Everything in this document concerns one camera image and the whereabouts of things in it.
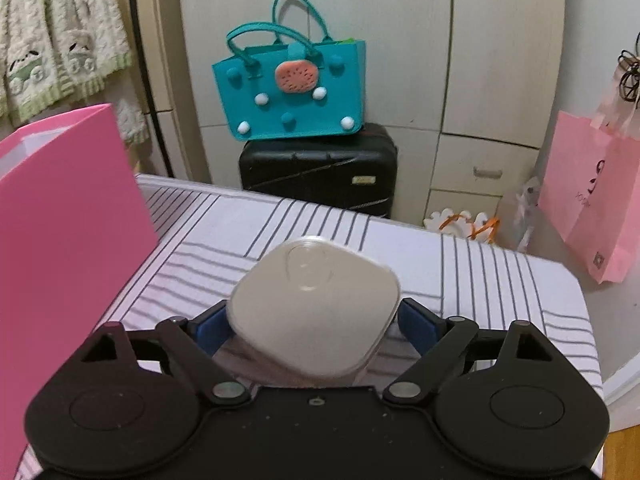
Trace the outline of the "beige rounded case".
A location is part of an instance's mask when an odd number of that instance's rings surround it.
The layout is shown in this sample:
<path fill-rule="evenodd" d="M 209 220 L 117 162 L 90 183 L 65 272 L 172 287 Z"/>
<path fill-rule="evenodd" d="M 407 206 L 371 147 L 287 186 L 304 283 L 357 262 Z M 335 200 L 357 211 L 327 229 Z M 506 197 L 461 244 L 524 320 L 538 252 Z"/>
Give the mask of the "beige rounded case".
<path fill-rule="evenodd" d="M 286 386 L 348 386 L 400 300 L 388 266 L 318 236 L 268 252 L 235 288 L 227 318 L 244 350 Z"/>

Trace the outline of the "pink storage box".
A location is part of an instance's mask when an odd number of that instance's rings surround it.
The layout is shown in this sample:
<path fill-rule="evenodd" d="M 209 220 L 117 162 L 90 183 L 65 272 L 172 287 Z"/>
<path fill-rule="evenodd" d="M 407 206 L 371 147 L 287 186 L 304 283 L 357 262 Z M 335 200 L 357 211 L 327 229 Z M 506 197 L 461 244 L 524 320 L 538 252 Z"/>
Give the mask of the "pink storage box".
<path fill-rule="evenodd" d="M 17 472 L 29 401 L 158 243 L 108 104 L 1 142 L 1 475 Z"/>

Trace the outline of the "striped white tablecloth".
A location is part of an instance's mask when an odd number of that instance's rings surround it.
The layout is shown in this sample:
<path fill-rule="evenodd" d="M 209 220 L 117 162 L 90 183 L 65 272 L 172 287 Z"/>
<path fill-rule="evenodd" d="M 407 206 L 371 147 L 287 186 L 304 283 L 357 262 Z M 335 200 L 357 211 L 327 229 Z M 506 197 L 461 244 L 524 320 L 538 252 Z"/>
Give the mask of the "striped white tablecloth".
<path fill-rule="evenodd" d="M 327 206 L 142 176 L 160 244 L 26 413 L 22 479 L 594 479 L 608 434 L 582 294 L 558 264 Z M 318 236 L 388 266 L 411 298 L 480 331 L 424 403 L 385 388 L 420 359 L 398 309 L 348 386 L 286 386 L 233 335 L 250 392 L 215 405 L 155 333 L 196 318 L 268 252 Z"/>

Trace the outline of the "white orange flower bag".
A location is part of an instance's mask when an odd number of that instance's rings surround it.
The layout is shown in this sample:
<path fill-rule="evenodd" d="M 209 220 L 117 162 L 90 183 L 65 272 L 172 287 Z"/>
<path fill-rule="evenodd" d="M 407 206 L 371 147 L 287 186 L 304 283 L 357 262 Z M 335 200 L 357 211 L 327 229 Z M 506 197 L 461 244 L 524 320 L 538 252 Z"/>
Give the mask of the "white orange flower bag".
<path fill-rule="evenodd" d="M 423 220 L 427 231 L 439 232 L 451 236 L 492 244 L 498 233 L 500 220 L 488 217 L 484 212 L 473 216 L 469 211 L 454 212 L 450 208 L 433 211 Z"/>

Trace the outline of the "black suitcase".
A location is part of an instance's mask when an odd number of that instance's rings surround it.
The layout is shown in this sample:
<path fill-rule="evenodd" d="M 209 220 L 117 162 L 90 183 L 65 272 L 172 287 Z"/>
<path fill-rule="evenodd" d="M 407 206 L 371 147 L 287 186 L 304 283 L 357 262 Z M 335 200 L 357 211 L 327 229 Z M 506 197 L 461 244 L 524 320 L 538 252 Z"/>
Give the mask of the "black suitcase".
<path fill-rule="evenodd" d="M 245 143 L 242 188 L 292 200 L 388 218 L 398 149 L 387 130 L 369 122 L 346 136 L 310 136 Z"/>

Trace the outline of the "pink paper bag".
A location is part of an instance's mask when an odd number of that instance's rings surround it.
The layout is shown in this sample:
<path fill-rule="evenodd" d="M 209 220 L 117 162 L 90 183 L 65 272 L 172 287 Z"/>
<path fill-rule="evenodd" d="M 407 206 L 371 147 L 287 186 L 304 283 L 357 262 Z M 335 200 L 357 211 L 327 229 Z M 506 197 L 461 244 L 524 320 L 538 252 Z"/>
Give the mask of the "pink paper bag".
<path fill-rule="evenodd" d="M 592 117 L 558 114 L 538 206 L 599 284 L 639 253 L 639 110 L 613 87 Z"/>

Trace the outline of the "teal felt handbag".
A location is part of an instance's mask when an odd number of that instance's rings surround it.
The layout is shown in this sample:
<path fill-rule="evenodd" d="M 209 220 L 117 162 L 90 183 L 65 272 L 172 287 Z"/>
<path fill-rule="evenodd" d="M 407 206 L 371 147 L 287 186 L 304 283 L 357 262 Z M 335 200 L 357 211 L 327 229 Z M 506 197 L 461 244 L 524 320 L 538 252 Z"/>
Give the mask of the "teal felt handbag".
<path fill-rule="evenodd" d="M 271 20 L 230 30 L 231 55 L 212 66 L 236 140 L 342 136 L 363 126 L 366 43 L 333 39 L 314 5 L 300 1 L 320 26 L 321 41 L 280 24 L 273 0 Z"/>

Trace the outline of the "beige wardrobe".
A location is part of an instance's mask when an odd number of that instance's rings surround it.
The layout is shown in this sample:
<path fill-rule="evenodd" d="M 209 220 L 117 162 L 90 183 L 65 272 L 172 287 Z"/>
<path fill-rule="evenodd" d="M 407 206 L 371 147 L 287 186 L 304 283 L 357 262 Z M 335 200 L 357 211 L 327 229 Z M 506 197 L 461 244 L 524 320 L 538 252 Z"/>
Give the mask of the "beige wardrobe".
<path fill-rule="evenodd" d="M 160 174 L 235 188 L 241 144 L 212 67 L 239 24 L 367 45 L 366 118 L 399 151 L 395 219 L 489 210 L 534 172 L 558 81 L 565 0 L 132 0 Z"/>

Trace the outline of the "cream knitted cardigan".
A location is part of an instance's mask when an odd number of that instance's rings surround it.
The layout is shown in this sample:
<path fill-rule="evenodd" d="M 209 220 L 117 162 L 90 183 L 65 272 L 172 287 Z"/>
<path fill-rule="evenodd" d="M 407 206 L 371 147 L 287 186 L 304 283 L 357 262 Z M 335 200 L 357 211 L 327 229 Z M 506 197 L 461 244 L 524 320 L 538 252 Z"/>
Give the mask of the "cream knitted cardigan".
<path fill-rule="evenodd" d="M 149 136 L 130 78 L 118 0 L 1 0 L 1 120 L 14 128 L 64 104 L 105 101 L 125 144 Z"/>

